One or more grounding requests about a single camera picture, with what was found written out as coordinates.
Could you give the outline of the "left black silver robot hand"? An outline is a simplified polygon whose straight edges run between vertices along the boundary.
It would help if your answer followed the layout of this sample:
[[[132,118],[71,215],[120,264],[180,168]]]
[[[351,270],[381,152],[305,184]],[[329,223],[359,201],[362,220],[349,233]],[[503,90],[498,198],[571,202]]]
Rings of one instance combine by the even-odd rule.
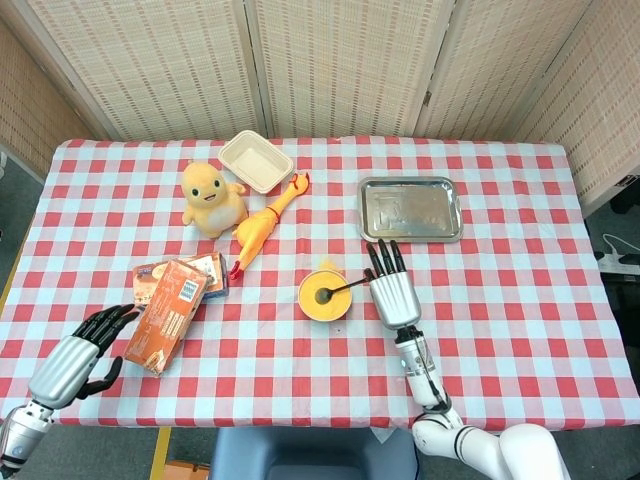
[[[104,378],[91,381],[89,376],[124,327],[139,314],[133,304],[91,314],[53,348],[35,372],[29,381],[32,400],[55,411],[111,388],[120,374],[122,357],[115,357]]]

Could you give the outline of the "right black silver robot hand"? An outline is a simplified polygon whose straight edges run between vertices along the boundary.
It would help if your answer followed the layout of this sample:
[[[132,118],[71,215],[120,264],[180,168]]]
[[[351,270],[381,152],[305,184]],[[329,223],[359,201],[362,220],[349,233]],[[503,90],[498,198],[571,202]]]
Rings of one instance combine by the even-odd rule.
[[[421,306],[402,253],[395,240],[366,243],[373,273],[368,280],[380,320],[391,330],[414,326],[421,319]]]

